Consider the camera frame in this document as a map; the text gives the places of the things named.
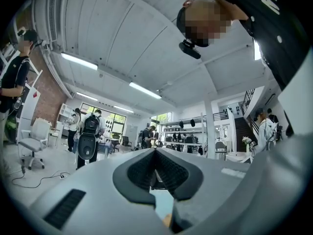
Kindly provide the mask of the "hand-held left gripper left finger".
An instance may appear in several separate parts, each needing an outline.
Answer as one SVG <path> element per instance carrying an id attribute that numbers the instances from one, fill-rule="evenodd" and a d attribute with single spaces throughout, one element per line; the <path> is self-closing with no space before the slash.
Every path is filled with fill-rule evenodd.
<path id="1" fill-rule="evenodd" d="M 155 171 L 155 150 L 148 149 L 120 164 L 113 172 L 116 190 L 129 202 L 156 207 L 156 198 L 150 194 Z"/>

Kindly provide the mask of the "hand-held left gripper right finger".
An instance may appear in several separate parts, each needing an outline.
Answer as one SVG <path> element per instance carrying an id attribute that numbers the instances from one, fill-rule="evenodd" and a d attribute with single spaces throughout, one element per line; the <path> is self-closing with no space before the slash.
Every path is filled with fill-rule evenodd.
<path id="1" fill-rule="evenodd" d="M 192 223 L 181 217 L 178 204 L 190 200 L 197 193 L 203 182 L 202 171 L 161 148 L 156 149 L 156 171 L 174 199 L 170 230 L 179 233 L 190 228 Z"/>

